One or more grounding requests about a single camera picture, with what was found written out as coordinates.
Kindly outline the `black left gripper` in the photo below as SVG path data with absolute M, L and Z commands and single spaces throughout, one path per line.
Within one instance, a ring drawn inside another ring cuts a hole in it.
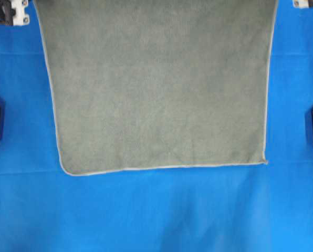
M 25 11 L 28 4 L 28 0 L 0 0 L 0 25 L 28 25 L 30 17 Z

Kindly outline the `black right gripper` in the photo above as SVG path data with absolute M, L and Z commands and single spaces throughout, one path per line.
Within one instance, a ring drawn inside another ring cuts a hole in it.
M 313 8 L 313 0 L 293 0 L 294 8 Z

